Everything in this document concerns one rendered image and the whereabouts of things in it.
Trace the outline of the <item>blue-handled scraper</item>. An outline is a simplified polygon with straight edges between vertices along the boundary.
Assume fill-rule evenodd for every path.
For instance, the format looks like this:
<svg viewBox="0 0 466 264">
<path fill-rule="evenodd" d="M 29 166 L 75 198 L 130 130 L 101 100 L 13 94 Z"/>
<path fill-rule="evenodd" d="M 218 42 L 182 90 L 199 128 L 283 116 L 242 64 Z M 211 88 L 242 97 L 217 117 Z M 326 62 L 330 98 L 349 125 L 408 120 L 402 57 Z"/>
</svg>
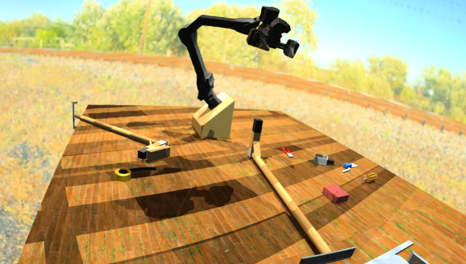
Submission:
<svg viewBox="0 0 466 264">
<path fill-rule="evenodd" d="M 357 167 L 357 165 L 355 165 L 355 164 L 353 164 L 353 163 L 352 163 L 352 164 L 344 163 L 343 167 L 345 167 L 345 168 L 351 168 L 351 167 Z"/>
</svg>

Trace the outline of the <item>yellow ring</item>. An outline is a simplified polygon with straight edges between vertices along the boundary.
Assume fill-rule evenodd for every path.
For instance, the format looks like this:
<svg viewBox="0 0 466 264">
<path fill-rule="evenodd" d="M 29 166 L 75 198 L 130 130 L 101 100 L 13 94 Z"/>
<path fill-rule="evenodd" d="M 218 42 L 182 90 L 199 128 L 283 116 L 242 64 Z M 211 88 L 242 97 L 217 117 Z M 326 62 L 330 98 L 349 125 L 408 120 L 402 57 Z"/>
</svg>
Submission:
<svg viewBox="0 0 466 264">
<path fill-rule="evenodd" d="M 126 182 L 131 180 L 131 171 L 126 168 L 119 168 L 115 170 L 115 178 L 118 181 Z"/>
</svg>

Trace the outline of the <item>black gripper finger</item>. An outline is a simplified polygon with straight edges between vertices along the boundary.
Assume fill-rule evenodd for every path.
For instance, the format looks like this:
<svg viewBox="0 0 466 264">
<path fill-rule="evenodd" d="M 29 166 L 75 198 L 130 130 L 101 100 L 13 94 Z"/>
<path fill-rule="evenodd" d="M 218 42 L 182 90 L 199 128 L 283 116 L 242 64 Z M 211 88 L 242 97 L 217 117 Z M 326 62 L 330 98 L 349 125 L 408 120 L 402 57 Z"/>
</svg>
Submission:
<svg viewBox="0 0 466 264">
<path fill-rule="evenodd" d="M 284 55 L 293 58 L 294 57 L 294 52 L 297 48 L 297 44 L 294 42 L 291 42 L 286 50 L 286 53 Z"/>
<path fill-rule="evenodd" d="M 257 48 L 260 48 L 262 50 L 269 52 L 269 46 L 265 40 L 265 33 L 257 31 L 252 41 L 251 46 L 254 46 L 254 47 L 257 47 Z"/>
</svg>

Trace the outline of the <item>pink cube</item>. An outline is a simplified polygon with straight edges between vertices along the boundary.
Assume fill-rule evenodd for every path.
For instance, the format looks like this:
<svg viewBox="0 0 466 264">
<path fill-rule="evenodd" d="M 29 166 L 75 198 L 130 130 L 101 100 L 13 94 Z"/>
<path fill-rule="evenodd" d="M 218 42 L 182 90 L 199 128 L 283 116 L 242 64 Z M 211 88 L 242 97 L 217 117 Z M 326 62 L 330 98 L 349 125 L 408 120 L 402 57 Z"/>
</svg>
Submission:
<svg viewBox="0 0 466 264">
<path fill-rule="evenodd" d="M 349 194 L 345 192 L 343 189 L 335 185 L 324 186 L 323 193 L 328 198 L 330 198 L 334 203 L 340 203 L 347 201 L 349 198 Z"/>
</svg>

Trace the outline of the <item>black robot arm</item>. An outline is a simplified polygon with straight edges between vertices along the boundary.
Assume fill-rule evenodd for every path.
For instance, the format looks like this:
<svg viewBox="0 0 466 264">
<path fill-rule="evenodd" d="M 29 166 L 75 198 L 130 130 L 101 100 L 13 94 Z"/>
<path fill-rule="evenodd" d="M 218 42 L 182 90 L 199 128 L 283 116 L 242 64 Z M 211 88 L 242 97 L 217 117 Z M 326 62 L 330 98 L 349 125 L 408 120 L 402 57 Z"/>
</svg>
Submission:
<svg viewBox="0 0 466 264">
<path fill-rule="evenodd" d="M 232 29 L 244 35 L 248 35 L 250 29 L 257 28 L 263 30 L 267 28 L 267 32 L 273 31 L 282 37 L 282 33 L 291 31 L 291 26 L 281 18 L 278 18 L 280 10 L 275 7 L 262 6 L 260 16 L 256 18 L 225 18 L 220 16 L 209 16 L 202 14 L 191 24 L 186 24 L 178 32 L 178 37 L 181 42 L 187 47 L 192 64 L 197 74 L 196 84 L 198 89 L 197 98 L 200 101 L 205 100 L 208 108 L 212 110 L 217 105 L 222 103 L 213 91 L 214 78 L 213 74 L 209 73 L 204 65 L 199 46 L 197 44 L 197 29 L 202 25 Z M 260 22 L 262 22 L 261 25 Z"/>
</svg>

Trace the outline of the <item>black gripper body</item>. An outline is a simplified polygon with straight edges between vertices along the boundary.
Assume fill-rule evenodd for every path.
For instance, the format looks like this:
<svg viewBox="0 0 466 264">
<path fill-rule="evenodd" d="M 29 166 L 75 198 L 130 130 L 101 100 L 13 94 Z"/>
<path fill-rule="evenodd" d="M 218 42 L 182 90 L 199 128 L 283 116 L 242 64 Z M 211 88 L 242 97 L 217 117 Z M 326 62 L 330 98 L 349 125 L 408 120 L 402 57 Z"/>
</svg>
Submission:
<svg viewBox="0 0 466 264">
<path fill-rule="evenodd" d="M 270 48 L 273 48 L 273 49 L 276 49 L 276 48 L 282 49 L 284 54 L 286 53 L 286 50 L 287 50 L 287 48 L 288 48 L 288 46 L 289 46 L 289 44 L 290 44 L 291 42 L 296 43 L 296 44 L 297 44 L 297 48 L 296 48 L 296 50 L 295 50 L 295 52 L 294 52 L 294 56 L 295 56 L 296 51 L 297 51 L 298 48 L 299 48 L 299 43 L 298 43 L 297 41 L 295 41 L 295 40 L 292 40 L 292 39 L 288 39 L 287 42 L 286 42 L 286 44 L 281 43 L 281 40 L 280 40 L 280 39 L 281 39 L 281 36 L 278 35 L 276 32 L 273 32 L 273 31 L 267 32 L 267 27 L 266 27 L 265 29 L 263 29 L 263 30 L 260 30 L 260 29 L 257 29 L 257 28 L 252 28 L 252 29 L 250 29 L 250 32 L 249 32 L 249 34 L 248 34 L 248 36 L 247 36 L 247 38 L 246 38 L 246 42 L 247 42 L 248 45 L 251 46 L 252 41 L 253 41 L 253 39 L 254 39 L 255 34 L 256 34 L 257 31 L 262 32 L 262 33 L 265 33 L 265 40 L 266 40 L 266 42 L 267 42 L 267 44 L 268 44 L 268 46 L 269 46 Z"/>
</svg>

